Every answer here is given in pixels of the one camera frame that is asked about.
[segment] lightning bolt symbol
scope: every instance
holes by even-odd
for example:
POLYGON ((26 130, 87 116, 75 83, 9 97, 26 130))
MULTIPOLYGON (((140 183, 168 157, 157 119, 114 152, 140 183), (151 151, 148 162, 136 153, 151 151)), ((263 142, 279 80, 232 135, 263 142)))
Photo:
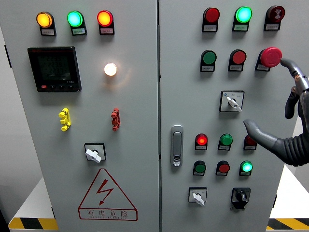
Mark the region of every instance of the lightning bolt symbol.
POLYGON ((102 201, 100 201, 99 206, 102 205, 102 204, 104 203, 104 200, 105 200, 105 199, 108 197, 108 195, 110 195, 110 193, 113 191, 113 188, 110 188, 110 189, 107 189, 107 190, 102 190, 102 188, 106 185, 107 181, 108 181, 108 180, 105 179, 105 180, 103 181, 103 183, 101 184, 100 188, 99 188, 98 191, 97 191, 97 194, 98 194, 98 193, 102 193, 102 192, 108 192, 107 195, 105 196, 105 198, 104 198, 102 201))

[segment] indicator light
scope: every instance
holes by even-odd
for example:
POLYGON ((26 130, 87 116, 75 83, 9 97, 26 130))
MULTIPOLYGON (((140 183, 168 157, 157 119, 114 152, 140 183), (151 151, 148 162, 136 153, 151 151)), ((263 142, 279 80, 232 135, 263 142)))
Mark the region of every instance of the indicator light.
POLYGON ((104 72, 108 76, 114 76, 117 72, 117 66, 114 63, 108 63, 104 67, 104 72))
POLYGON ((56 36, 54 17, 49 12, 38 13, 36 20, 40 26, 41 35, 56 36))
POLYGON ((229 151, 231 149, 231 145, 233 143, 232 135, 223 134, 220 137, 218 150, 226 150, 229 151))
POLYGON ((230 165, 227 161, 223 160, 217 164, 216 175, 227 176, 228 171, 230 171, 230 165))
POLYGON ((203 14, 202 32, 217 32, 219 17, 220 12, 217 8, 207 8, 203 14))
POLYGON ((37 23, 40 25, 42 28, 48 28, 52 25, 53 19, 51 15, 47 12, 40 12, 37 15, 37 23))
POLYGON ((100 11, 97 15, 98 28, 100 35, 114 35, 114 19, 111 12, 107 10, 100 11))
POLYGON ((242 72, 243 65, 247 58, 247 54, 239 49, 234 50, 230 55, 230 61, 228 64, 229 72, 242 72))
POLYGON ((71 27, 72 35, 86 35, 86 25, 82 13, 71 11, 67 16, 68 23, 71 27))
POLYGON ((250 7, 242 6, 238 8, 238 10, 236 11, 236 19, 240 23, 249 22, 251 17, 252 17, 252 10, 250 9, 250 7))
POLYGON ((250 161, 244 161, 240 164, 239 175, 251 175, 253 165, 250 161))
POLYGON ((211 50, 206 50, 201 55, 201 72, 214 72, 217 55, 211 50))
POLYGON ((285 16, 285 9, 282 6, 270 7, 265 15, 264 30, 280 30, 281 20, 285 16))
POLYGON ((205 134, 198 134, 195 137, 195 150, 207 150, 208 138, 205 134))
POLYGON ((239 7, 234 16, 233 31, 248 31, 252 10, 248 6, 239 7))
POLYGON ((243 149, 246 150, 256 150, 257 143, 250 136, 246 136, 244 140, 243 149))
POLYGON ((206 165, 204 161, 198 160, 193 165, 193 175, 205 175, 206 165))
POLYGON ((276 47, 269 47, 260 52, 259 58, 257 60, 255 70, 256 71, 270 71, 280 64, 282 58, 282 51, 276 47))

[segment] digital meter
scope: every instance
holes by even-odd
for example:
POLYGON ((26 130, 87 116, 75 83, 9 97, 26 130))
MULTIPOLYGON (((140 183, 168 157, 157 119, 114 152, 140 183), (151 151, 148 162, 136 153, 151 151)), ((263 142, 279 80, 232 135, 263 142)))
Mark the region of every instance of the digital meter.
POLYGON ((75 47, 30 47, 28 54, 39 92, 82 90, 75 47))

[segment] green push button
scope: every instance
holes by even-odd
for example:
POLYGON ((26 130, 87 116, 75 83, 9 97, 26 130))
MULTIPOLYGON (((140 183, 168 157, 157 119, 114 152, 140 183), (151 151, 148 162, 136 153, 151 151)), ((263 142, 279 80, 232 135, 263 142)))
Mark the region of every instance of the green push button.
POLYGON ((212 51, 206 52, 203 56, 203 61, 205 64, 212 64, 216 61, 216 54, 212 51))
POLYGON ((233 138, 230 134, 224 134, 220 137, 220 143, 222 143, 224 146, 230 146, 232 142, 233 138))
POLYGON ((244 161, 244 162, 241 163, 240 168, 244 172, 248 173, 252 170, 253 166, 252 166, 252 163, 250 161, 244 161))
POLYGON ((203 172, 205 172, 205 170, 206 170, 206 167, 205 167, 203 164, 199 164, 199 165, 196 166, 196 168, 195 168, 195 171, 196 171, 197 173, 203 173, 203 172))

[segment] electrical hazard warning sign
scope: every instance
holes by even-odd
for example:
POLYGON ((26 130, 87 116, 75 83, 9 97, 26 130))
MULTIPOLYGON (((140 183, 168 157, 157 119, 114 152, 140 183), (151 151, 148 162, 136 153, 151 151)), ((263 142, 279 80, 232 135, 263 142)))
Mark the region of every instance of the electrical hazard warning sign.
POLYGON ((137 209, 104 168, 98 171, 78 213, 85 220, 138 220, 137 209))

